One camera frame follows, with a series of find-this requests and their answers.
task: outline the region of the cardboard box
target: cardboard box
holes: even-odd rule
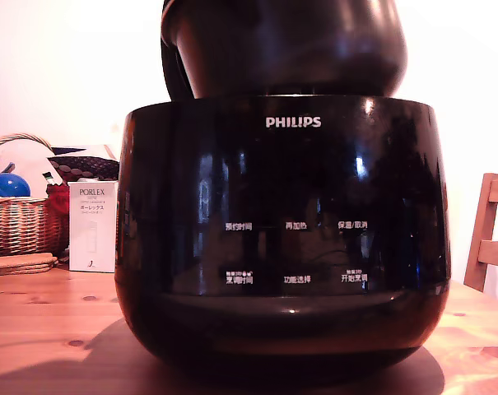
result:
[[[117,182],[69,183],[69,270],[114,272]]]

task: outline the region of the wooden chair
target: wooden chair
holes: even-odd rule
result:
[[[483,175],[464,285],[483,291],[487,265],[498,266],[498,241],[492,241],[498,203],[498,174]]]

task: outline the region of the glossy black surface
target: glossy black surface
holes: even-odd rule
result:
[[[174,0],[161,28],[173,100],[389,96],[406,71],[394,0]]]
[[[431,334],[448,294],[442,174],[433,110],[415,102],[138,109],[119,181],[115,280],[128,325],[201,374],[310,381],[400,360]]]

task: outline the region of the wicker basket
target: wicker basket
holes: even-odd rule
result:
[[[0,139],[0,145],[19,139],[51,146],[39,137],[16,134]],[[49,207],[48,199],[0,197],[0,256],[21,253],[59,254],[69,244],[69,218]]]

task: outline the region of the wooden table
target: wooden table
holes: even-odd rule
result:
[[[251,394],[193,383],[151,356],[123,320],[112,274],[0,276],[0,394],[234,393]],[[360,382],[309,393],[498,395],[498,301],[454,283],[418,352]]]

